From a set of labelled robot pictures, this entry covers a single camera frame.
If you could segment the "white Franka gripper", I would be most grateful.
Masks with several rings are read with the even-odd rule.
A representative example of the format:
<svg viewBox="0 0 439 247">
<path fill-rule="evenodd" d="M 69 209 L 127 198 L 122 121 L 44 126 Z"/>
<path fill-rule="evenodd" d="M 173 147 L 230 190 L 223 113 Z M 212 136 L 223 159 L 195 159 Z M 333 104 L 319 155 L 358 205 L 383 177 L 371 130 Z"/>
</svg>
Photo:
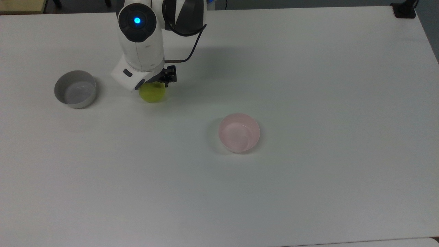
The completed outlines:
<svg viewBox="0 0 439 247">
<path fill-rule="evenodd" d="M 111 77 L 129 91 L 138 90 L 144 83 L 159 81 L 165 87 L 177 81 L 176 66 L 164 67 L 164 60 L 152 69 L 140 71 L 129 65 L 123 54 L 111 72 Z"/>
</svg>

